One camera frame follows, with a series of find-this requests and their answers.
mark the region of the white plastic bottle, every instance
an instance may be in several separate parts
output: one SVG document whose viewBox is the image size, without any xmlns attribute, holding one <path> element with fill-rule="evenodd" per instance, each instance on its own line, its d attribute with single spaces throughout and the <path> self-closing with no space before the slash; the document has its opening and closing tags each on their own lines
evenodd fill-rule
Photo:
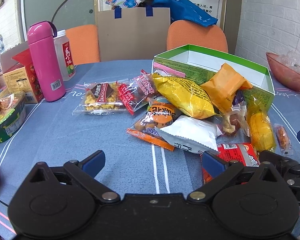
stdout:
<svg viewBox="0 0 300 240">
<path fill-rule="evenodd" d="M 75 75 L 74 64 L 71 56 L 69 39 L 66 36 L 66 30 L 57 32 L 54 38 L 58 63 L 63 81 L 70 80 Z"/>
</svg>

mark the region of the blue plastic bag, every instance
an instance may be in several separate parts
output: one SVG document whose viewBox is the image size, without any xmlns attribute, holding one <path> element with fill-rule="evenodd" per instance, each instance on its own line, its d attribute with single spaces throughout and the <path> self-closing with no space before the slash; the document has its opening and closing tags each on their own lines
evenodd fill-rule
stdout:
<svg viewBox="0 0 300 240">
<path fill-rule="evenodd" d="M 171 23 L 178 20 L 188 20 L 208 27 L 218 22 L 218 19 L 210 16 L 189 0 L 153 0 L 152 6 L 170 8 Z"/>
</svg>

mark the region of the metal screw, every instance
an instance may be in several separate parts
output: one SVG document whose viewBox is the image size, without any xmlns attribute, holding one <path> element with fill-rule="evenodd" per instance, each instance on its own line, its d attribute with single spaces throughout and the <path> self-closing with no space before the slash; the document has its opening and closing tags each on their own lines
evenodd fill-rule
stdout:
<svg viewBox="0 0 300 240">
<path fill-rule="evenodd" d="M 118 197 L 118 194 L 117 193 L 115 193 L 115 192 L 105 192 L 105 193 L 103 193 L 102 194 L 102 198 L 104 199 L 104 200 L 114 200 L 114 199 L 116 199 Z"/>
<path fill-rule="evenodd" d="M 201 191 L 194 191 L 191 192 L 189 196 L 194 200 L 202 200 L 206 197 L 206 194 Z"/>
<path fill-rule="evenodd" d="M 288 183 L 289 185 L 293 185 L 293 184 L 294 184 L 294 180 L 293 180 L 293 179 L 288 179 L 288 180 L 287 180 L 287 183 Z"/>
</svg>

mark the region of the pink thermos bottle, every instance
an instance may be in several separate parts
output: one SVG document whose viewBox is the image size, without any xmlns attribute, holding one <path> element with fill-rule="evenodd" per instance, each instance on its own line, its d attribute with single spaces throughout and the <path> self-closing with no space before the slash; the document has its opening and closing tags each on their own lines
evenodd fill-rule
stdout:
<svg viewBox="0 0 300 240">
<path fill-rule="evenodd" d="M 48 21 L 30 26 L 27 33 L 33 66 L 48 102 L 56 101 L 66 93 L 53 42 L 56 36 L 56 27 Z"/>
</svg>

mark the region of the red bowl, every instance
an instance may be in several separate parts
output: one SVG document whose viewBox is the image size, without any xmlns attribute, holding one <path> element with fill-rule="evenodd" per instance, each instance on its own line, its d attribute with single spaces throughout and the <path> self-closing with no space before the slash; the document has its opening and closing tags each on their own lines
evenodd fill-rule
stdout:
<svg viewBox="0 0 300 240">
<path fill-rule="evenodd" d="M 267 52 L 266 56 L 276 80 L 287 88 L 300 91 L 300 74 L 278 62 L 276 59 L 279 55 Z"/>
</svg>

